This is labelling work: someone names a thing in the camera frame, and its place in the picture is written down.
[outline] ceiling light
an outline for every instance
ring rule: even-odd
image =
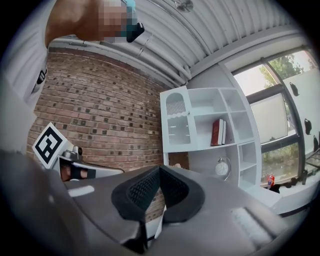
[[[189,13],[194,9],[194,3],[191,0],[172,0],[179,12]]]

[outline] white bookshelf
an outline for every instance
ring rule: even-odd
[[[188,152],[190,170],[215,176],[220,157],[227,157],[231,173],[226,181],[253,191],[261,177],[256,122],[233,77],[220,81],[225,83],[160,93],[164,164],[169,164],[168,153]],[[225,144],[211,146],[213,123],[218,119],[226,121]]]

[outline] black mesh pad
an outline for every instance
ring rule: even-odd
[[[159,171],[153,171],[130,187],[127,195],[136,206],[145,212],[154,199],[159,185]]]
[[[146,210],[159,186],[157,166],[121,183],[112,191],[111,200],[122,218],[144,223]]]
[[[185,222],[205,202],[205,192],[198,183],[164,165],[160,167],[160,187],[167,205],[163,223]]]
[[[111,200],[122,218],[144,223],[146,210],[159,187],[167,207],[163,223],[187,221],[205,201],[205,193],[198,183],[166,166],[153,167],[120,184],[113,190]]]

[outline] window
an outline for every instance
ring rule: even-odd
[[[299,146],[294,143],[262,154],[261,183],[268,183],[273,173],[275,182],[289,181],[299,170]]]
[[[250,106],[261,144],[288,136],[289,122],[285,101],[281,93],[252,103]]]
[[[234,78],[245,96],[260,92],[277,84],[264,65],[258,65],[236,74]]]
[[[282,80],[300,75],[316,68],[309,53],[298,51],[269,61]]]
[[[234,75],[246,95],[260,137],[262,150],[261,184],[273,173],[278,183],[299,176],[304,168],[304,139],[297,126],[294,93],[288,85],[293,77],[317,69],[307,51],[283,55]]]

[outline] white wall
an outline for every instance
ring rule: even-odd
[[[192,78],[188,85],[188,89],[211,88],[211,87],[234,87],[228,77],[225,75],[219,64],[213,65],[206,71]]]
[[[320,71],[318,68],[311,69],[283,80],[293,98],[297,108],[304,131],[305,153],[308,154],[314,149],[314,135],[319,140],[320,132]],[[293,83],[299,96],[294,96],[290,86]],[[305,119],[311,121],[312,130],[310,135],[305,133]]]
[[[308,45],[307,39],[300,33],[282,36],[242,50],[222,61],[231,72],[246,65],[293,48]]]

